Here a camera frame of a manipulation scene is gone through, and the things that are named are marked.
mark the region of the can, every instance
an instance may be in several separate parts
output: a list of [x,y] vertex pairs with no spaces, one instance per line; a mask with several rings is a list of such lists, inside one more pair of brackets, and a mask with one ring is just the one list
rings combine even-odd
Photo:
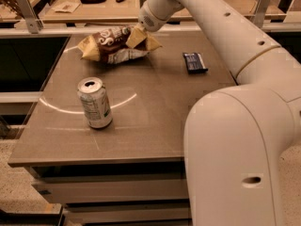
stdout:
[[77,95],[82,102],[88,125],[103,128],[112,120],[112,112],[104,83],[97,77],[89,77],[79,82]]

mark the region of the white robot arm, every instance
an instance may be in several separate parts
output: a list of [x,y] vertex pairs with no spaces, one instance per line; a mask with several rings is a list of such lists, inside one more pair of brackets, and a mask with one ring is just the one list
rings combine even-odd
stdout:
[[204,96],[186,121],[194,226],[282,226],[277,166],[301,135],[301,66],[223,0],[147,0],[139,22],[157,31],[182,8],[239,84]]

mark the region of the brown chip bag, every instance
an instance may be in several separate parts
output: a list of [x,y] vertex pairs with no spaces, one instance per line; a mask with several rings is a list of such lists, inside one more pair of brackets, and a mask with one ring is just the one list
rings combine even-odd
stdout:
[[82,58],[108,64],[117,64],[129,59],[143,57],[150,52],[147,40],[141,41],[135,48],[129,48],[126,45],[132,31],[131,26],[108,28],[89,35],[77,46],[83,52]]

